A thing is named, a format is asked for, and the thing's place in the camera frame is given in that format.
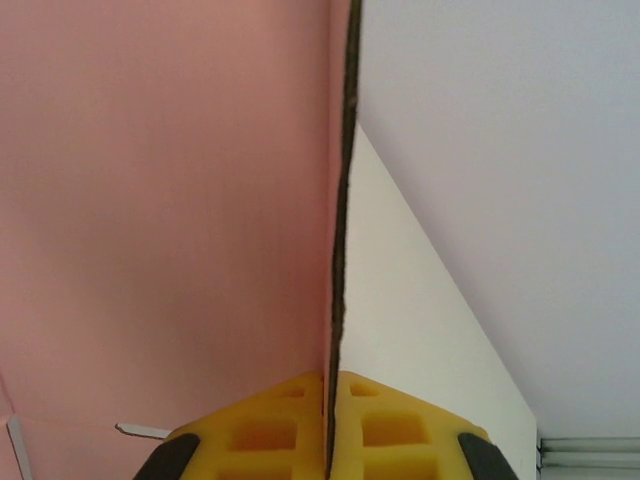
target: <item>cardboard panel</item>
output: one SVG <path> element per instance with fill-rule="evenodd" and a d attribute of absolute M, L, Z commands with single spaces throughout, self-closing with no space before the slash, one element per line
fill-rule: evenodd
<path fill-rule="evenodd" d="M 22 480 L 4 421 L 0 421 L 0 477 L 2 480 Z"/>
<path fill-rule="evenodd" d="M 172 428 L 321 369 L 329 2 L 9 3 L 16 411 Z"/>
<path fill-rule="evenodd" d="M 159 444 L 106 427 L 71 427 L 25 418 L 21 423 L 35 479 L 133 478 Z"/>

